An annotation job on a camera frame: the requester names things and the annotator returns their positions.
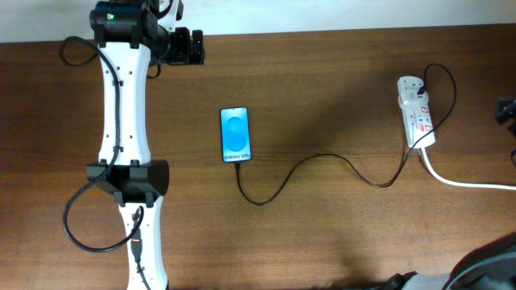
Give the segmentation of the blue screen smartphone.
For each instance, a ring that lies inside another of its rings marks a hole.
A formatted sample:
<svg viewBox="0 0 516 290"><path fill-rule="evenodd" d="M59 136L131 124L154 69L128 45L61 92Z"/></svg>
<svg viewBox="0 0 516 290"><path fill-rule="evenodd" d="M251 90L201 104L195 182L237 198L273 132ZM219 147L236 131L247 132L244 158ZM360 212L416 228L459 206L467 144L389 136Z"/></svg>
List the blue screen smartphone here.
<svg viewBox="0 0 516 290"><path fill-rule="evenodd" d="M222 157L224 163L252 159L252 144L247 107L220 110Z"/></svg>

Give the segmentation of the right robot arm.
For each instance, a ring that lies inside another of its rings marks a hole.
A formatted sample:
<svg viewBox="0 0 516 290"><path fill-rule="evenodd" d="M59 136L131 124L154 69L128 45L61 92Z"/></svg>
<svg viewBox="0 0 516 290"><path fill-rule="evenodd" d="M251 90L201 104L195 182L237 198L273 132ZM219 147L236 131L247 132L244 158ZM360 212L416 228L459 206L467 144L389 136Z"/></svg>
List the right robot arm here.
<svg viewBox="0 0 516 290"><path fill-rule="evenodd" d="M430 131L429 128L415 128L414 119L417 113L429 114L428 100L419 97L415 101L398 99L402 109L405 128L407 129L408 144L418 150L428 172L444 184L471 189L501 189L514 191L513 184L466 183L448 180L439 175L431 166L426 148L435 140L429 142L419 140ZM384 283L374 287L374 290L410 290L410 289L514 289L515 288L515 235L509 234L466 256L448 274L421 275L417 272L405 275L395 274Z"/></svg>

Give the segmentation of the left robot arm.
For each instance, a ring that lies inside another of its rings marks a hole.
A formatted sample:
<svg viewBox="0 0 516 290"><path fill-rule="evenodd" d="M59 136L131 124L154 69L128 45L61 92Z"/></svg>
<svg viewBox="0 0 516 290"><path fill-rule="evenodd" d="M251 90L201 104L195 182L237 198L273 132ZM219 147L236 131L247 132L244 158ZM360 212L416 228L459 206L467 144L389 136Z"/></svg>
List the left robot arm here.
<svg viewBox="0 0 516 290"><path fill-rule="evenodd" d="M202 31L176 27L182 0L100 1L89 14L103 54L104 129L90 180L119 207L128 241L129 289L167 289L160 211L169 189L169 164L153 159L146 132L145 93L152 66L203 64Z"/></svg>

